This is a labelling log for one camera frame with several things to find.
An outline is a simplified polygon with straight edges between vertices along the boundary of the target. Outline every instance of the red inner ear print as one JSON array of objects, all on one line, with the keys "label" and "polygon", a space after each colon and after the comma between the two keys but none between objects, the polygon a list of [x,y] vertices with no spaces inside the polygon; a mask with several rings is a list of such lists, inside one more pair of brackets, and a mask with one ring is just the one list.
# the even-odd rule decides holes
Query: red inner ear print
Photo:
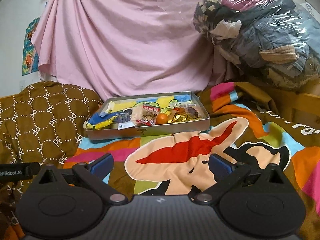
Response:
[{"label": "red inner ear print", "polygon": [[227,139],[237,122],[229,124],[223,134],[213,140],[201,140],[199,136],[194,136],[187,142],[179,142],[173,147],[156,150],[147,157],[137,160],[136,163],[185,163],[190,158],[197,157],[199,154],[208,155],[213,146],[219,145]]}]

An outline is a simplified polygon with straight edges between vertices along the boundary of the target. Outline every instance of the triangular hole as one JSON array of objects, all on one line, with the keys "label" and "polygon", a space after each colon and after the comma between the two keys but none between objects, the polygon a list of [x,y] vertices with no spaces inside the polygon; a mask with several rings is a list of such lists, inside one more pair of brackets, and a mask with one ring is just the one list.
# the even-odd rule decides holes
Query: triangular hole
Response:
[{"label": "triangular hole", "polygon": [[57,179],[55,177],[55,175],[53,174],[52,170],[47,170],[41,180],[39,181],[39,184],[45,184],[45,183],[50,183],[50,182],[56,182]]},{"label": "triangular hole", "polygon": [[279,173],[277,171],[272,171],[270,174],[269,182],[271,183],[277,183],[277,184],[283,184],[284,182],[279,176]]}]

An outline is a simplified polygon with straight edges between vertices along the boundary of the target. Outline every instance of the white wall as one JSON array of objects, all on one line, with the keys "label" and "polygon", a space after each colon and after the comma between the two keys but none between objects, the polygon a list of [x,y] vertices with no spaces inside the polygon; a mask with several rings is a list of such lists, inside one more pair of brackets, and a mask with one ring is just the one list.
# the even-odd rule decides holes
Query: white wall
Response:
[{"label": "white wall", "polygon": [[41,16],[46,0],[0,1],[0,97],[20,92],[20,84],[38,82],[38,72],[22,76],[24,36],[29,23]]},{"label": "white wall", "polygon": [[[307,0],[320,11],[320,0]],[[20,92],[20,86],[38,82],[38,73],[22,76],[26,28],[41,16],[46,0],[0,0],[0,97]],[[320,14],[315,13],[320,22]]]}]

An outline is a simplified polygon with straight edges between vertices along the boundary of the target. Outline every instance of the metal screw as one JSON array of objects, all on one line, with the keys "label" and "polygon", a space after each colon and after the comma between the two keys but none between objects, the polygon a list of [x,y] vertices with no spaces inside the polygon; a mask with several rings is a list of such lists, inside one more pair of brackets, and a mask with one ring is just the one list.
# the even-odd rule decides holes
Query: metal screw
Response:
[{"label": "metal screw", "polygon": [[212,200],[212,197],[209,194],[200,194],[200,195],[197,196],[197,200],[201,201],[203,203],[207,203],[210,200]]},{"label": "metal screw", "polygon": [[113,194],[110,196],[110,200],[116,203],[122,202],[125,200],[125,195],[122,194]]}]

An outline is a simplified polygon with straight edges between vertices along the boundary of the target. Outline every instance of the pink curtain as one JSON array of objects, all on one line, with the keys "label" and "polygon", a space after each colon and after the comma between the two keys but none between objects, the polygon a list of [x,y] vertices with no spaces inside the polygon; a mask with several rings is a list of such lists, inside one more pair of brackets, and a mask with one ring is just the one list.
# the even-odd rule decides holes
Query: pink curtain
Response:
[{"label": "pink curtain", "polygon": [[233,72],[190,23],[159,0],[49,0],[32,42],[42,73],[103,100],[197,92]]}]

